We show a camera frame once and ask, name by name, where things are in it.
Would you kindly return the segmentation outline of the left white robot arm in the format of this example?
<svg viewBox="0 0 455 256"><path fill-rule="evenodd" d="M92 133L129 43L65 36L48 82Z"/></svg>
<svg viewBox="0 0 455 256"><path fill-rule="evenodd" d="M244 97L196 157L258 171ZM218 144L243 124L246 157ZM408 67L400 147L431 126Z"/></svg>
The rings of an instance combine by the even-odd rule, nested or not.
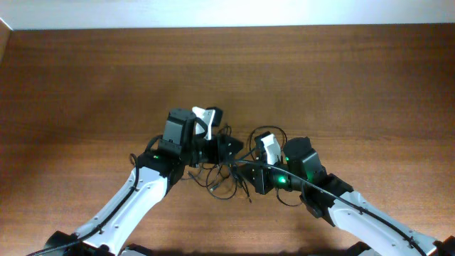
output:
<svg viewBox="0 0 455 256"><path fill-rule="evenodd" d="M143 153L130 156L133 169L109 202L72 234L55 232L39 255L118 255L141 219L181 180L186 167L219 166L243 148L233 137L212 132L222 116L217 107L171 110L163 134L153 137Z"/></svg>

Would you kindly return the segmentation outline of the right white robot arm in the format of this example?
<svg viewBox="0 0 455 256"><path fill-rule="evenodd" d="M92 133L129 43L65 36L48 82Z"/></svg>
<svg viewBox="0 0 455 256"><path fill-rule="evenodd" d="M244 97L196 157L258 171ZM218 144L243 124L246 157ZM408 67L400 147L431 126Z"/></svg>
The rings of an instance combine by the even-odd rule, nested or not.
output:
<svg viewBox="0 0 455 256"><path fill-rule="evenodd" d="M327 173L309 138L279 146L273 135L259 140L256 159L237 159L237 170L266 194L273 188L300 192L315 218L359 239L351 255L453 255L454 237L441 241L419 233L371 205L350 184Z"/></svg>

